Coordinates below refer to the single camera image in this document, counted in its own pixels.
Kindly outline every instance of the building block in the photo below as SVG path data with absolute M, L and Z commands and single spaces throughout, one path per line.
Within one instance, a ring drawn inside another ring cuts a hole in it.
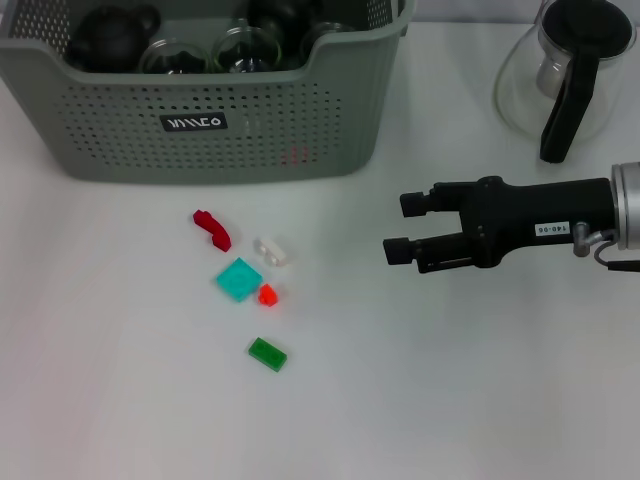
M 276 372 L 279 372 L 287 361 L 286 353 L 281 352 L 261 338 L 253 342 L 253 345 L 249 348 L 249 355 Z
M 262 254 L 267 263 L 274 267 L 282 267 L 287 263 L 287 255 L 276 242 L 269 238 L 258 238 L 256 240 L 258 252 Z
M 262 283 L 262 275 L 251 268 L 247 262 L 238 258 L 216 279 L 222 290 L 235 301 L 242 302 Z
M 200 228 L 206 230 L 212 235 L 213 244 L 217 248 L 223 252 L 229 251 L 231 248 L 231 237 L 220 222 L 213 218 L 209 212 L 198 210 L 193 214 L 193 221 Z
M 278 303 L 278 294 L 273 289 L 273 287 L 271 287 L 271 285 L 266 284 L 260 287 L 258 300 L 262 305 L 273 307 L 276 303 Z

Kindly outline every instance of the glass coffee pot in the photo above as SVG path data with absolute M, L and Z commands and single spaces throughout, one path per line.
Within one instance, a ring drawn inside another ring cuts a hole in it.
M 500 116 L 540 140 L 542 160 L 564 161 L 606 124 L 635 41 L 633 21 L 606 0 L 546 0 L 498 75 Z

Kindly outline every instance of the black teapot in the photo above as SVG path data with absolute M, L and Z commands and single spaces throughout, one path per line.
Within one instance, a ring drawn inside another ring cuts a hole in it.
M 248 19 L 271 34 L 287 55 L 298 51 L 322 10 L 323 0 L 250 0 Z
M 160 13 L 150 5 L 131 11 L 100 7 L 82 20 L 71 37 L 67 61 L 89 72 L 133 71 L 159 28 Z

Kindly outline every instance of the gray plastic basket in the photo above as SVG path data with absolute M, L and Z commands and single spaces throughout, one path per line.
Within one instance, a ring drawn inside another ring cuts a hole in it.
M 415 9 L 415 0 L 325 0 L 332 20 L 364 31 L 322 37 L 307 64 L 294 71 L 179 76 L 75 70 L 62 59 L 69 34 L 89 10 L 106 3 L 143 2 L 11 0 L 0 28 L 0 74 L 70 175 L 181 184 L 316 178 L 363 166 L 375 147 L 398 41 Z M 163 15 L 157 38 L 207 49 L 241 8 L 222 0 L 144 3 Z M 180 131 L 168 133 L 161 121 L 216 112 L 224 114 L 227 129 L 186 132 L 174 123 Z

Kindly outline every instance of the white toy block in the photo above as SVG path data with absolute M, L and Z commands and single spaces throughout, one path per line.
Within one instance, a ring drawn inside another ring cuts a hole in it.
M 265 260 L 274 267 L 282 267 L 287 262 L 287 255 L 282 249 L 269 238 L 258 238 L 256 241 L 258 251 L 265 257 Z

